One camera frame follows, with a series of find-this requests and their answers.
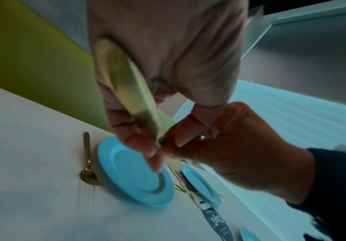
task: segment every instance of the table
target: table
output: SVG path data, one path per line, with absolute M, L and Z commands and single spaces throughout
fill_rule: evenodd
M 86 131 L 93 153 L 114 136 L 0 89 L 0 241 L 221 240 L 186 193 L 176 191 L 168 207 L 156 209 L 109 181 L 101 187 L 83 183 L 78 173 Z M 220 180 L 197 171 L 224 196 L 216 210 L 235 240 L 241 226 L 252 226 L 262 241 L 279 241 Z

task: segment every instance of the gray wall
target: gray wall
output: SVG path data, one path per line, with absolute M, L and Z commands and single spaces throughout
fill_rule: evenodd
M 239 78 L 346 104 L 346 14 L 273 25 Z

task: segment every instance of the small blue plate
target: small blue plate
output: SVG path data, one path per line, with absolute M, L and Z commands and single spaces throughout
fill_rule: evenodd
M 98 147 L 98 159 L 107 176 L 136 201 L 152 206 L 167 206 L 174 197 L 169 173 L 153 173 L 142 154 L 123 146 L 118 139 L 108 138 Z
M 243 241 L 260 241 L 260 239 L 258 239 L 258 237 L 251 233 L 248 229 L 241 228 L 239 232 Z
M 207 200 L 214 203 L 215 205 L 221 204 L 217 192 L 213 187 L 193 168 L 188 165 L 182 165 L 182 172 L 186 179 L 192 184 L 192 186 L 201 193 Z

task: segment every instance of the gold fork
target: gold fork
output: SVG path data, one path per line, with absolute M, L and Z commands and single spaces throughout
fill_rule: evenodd
M 90 185 L 100 185 L 98 178 L 91 169 L 91 147 L 90 147 L 90 134 L 85 132 L 83 134 L 83 143 L 85 147 L 85 160 L 86 167 L 79 173 L 79 177 L 82 181 Z

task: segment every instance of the wrist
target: wrist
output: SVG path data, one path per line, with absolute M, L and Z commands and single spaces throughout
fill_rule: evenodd
M 272 194 L 289 203 L 302 204 L 315 181 L 315 158 L 308 150 L 290 144 L 281 158 L 286 166 L 286 175 L 283 176 L 277 191 Z

